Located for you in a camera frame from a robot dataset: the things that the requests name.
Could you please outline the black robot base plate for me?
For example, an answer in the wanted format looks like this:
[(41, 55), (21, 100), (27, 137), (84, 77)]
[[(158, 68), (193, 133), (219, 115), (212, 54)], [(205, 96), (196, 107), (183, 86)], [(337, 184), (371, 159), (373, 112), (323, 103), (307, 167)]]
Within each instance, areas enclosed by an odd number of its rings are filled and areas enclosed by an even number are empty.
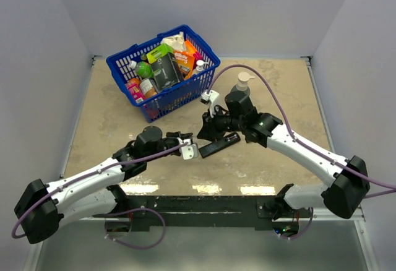
[(272, 196), (127, 196), (110, 212), (117, 217), (130, 209), (132, 230), (148, 231), (151, 226), (162, 226), (153, 213), (158, 212), (167, 227), (253, 228), (273, 230), (272, 219), (291, 220), (293, 213), (276, 213), (267, 206)]

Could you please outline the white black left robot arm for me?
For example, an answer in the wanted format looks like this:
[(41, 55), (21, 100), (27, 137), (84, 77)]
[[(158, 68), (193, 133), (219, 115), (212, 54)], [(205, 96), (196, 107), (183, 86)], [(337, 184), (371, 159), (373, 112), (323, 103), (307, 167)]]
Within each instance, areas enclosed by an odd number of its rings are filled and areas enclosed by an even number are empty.
[(191, 133), (168, 132), (149, 126), (100, 164), (69, 178), (45, 183), (30, 182), (17, 202), (14, 239), (30, 244), (48, 239), (60, 227), (81, 218), (108, 215), (121, 217), (128, 199), (119, 184), (147, 169), (148, 162), (168, 155), (192, 160), (198, 147)]

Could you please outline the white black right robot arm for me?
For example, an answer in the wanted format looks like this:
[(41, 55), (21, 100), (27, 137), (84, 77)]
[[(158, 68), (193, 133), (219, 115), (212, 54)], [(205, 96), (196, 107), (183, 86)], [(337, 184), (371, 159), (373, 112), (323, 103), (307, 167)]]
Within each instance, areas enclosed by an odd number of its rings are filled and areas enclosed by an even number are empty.
[(240, 132), (246, 142), (281, 153), (321, 181), (316, 185), (283, 187), (265, 205), (274, 219), (290, 217), (309, 207), (326, 208), (340, 218), (351, 218), (370, 189), (365, 180), (368, 173), (364, 160), (357, 156), (347, 159), (299, 136), (281, 119), (258, 112), (244, 92), (230, 92), (225, 97), (226, 108), (219, 105), (219, 98), (219, 93), (213, 90), (201, 95), (200, 100), (208, 110), (202, 115), (199, 139), (218, 142), (227, 132)]

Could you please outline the black remote control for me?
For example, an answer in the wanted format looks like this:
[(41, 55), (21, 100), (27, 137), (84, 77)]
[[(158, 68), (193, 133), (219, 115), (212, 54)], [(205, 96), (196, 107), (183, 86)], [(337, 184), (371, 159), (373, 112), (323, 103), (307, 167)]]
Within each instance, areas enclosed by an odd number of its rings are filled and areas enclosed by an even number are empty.
[(220, 139), (217, 142), (212, 142), (210, 144), (207, 144), (201, 148), (199, 148), (199, 153), (202, 158), (207, 158), (215, 153), (218, 153), (234, 144), (237, 144), (238, 142), (241, 141), (241, 138), (239, 136), (239, 140), (234, 140), (234, 141), (227, 141), (227, 138), (230, 134), (226, 135), (224, 138)]

